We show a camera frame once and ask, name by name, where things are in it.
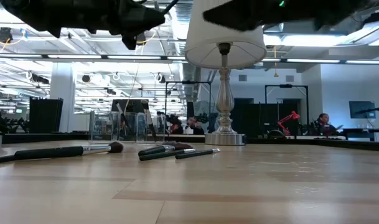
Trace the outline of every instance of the pillar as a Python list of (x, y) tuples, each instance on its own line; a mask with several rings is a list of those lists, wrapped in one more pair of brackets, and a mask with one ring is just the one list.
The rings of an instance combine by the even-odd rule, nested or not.
[(63, 99), (59, 131), (73, 131), (75, 109), (76, 74), (72, 63), (54, 63), (52, 67), (50, 99)]

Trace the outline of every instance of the brush bristles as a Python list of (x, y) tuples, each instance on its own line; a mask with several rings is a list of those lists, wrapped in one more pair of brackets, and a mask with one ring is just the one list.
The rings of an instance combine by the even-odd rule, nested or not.
[(121, 153), (124, 149), (124, 146), (120, 142), (112, 142), (109, 146), (111, 147), (109, 153)]
[(182, 142), (164, 142), (162, 143), (162, 146), (174, 146), (175, 150), (193, 149), (190, 144)]

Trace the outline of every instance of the wooden table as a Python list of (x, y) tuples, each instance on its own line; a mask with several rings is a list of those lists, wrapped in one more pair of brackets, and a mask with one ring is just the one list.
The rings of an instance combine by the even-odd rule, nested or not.
[(379, 223), (379, 152), (254, 144), (139, 162), (144, 147), (0, 165), (0, 224)]

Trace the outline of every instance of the ceiling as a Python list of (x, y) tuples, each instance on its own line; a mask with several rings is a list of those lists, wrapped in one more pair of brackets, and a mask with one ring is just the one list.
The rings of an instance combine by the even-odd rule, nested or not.
[[(157, 0), (161, 7), (170, 1)], [(182, 55), (185, 48), (187, 29), (190, 21), (192, 1), (180, 0), (178, 5), (166, 15), (166, 23), (145, 32), (146, 43), (140, 43), (136, 50), (128, 50), (119, 36), (112, 36), (107, 31), (99, 30), (90, 34), (83, 29), (62, 29), (61, 38), (57, 39), (48, 32), (37, 32), (27, 24), (12, 16), (0, 7), (0, 28), (10, 27), (13, 41), (11, 45), (0, 43), (0, 53), (5, 54), (80, 54), (80, 55)], [(290, 22), (276, 26), (264, 32), (268, 46), (267, 57), (277, 58), (351, 58), (373, 59), (379, 56), (377, 46), (359, 44), (365, 37), (369, 42), (379, 39), (376, 30), (360, 31), (360, 21), (372, 12), (379, 10), (379, 3), (370, 9), (356, 12), (336, 27), (315, 32), (312, 22)], [(73, 62), (76, 71), (76, 112), (86, 113), (89, 109), (108, 111), (113, 97), (148, 97), (159, 98), (159, 102), (151, 105), (153, 113), (163, 110), (166, 85), (157, 80), (160, 75), (167, 81), (193, 80), (212, 82), (214, 75), (200, 75), (200, 70), (182, 63), (129, 63), (122, 62)], [(269, 71), (275, 63), (263, 63), (253, 69)], [(282, 63), (280, 69), (292, 69), (293, 73), (301, 73), (309, 68), (309, 64)], [(52, 60), (19, 60), (16, 58), (0, 58), (0, 85), (15, 88), (0, 88), (0, 105), (26, 101), (30, 96), (48, 97), (50, 85), (34, 83), (30, 80), (36, 74), (52, 81)], [(91, 77), (90, 83), (82, 81), (84, 75)], [(252, 82), (262, 82), (262, 77), (251, 78)], [(103, 87), (116, 90), (116, 95), (106, 92)], [(177, 84), (168, 97), (169, 106), (174, 107), (171, 113), (185, 114), (187, 100), (196, 100), (198, 85), (183, 86)]]

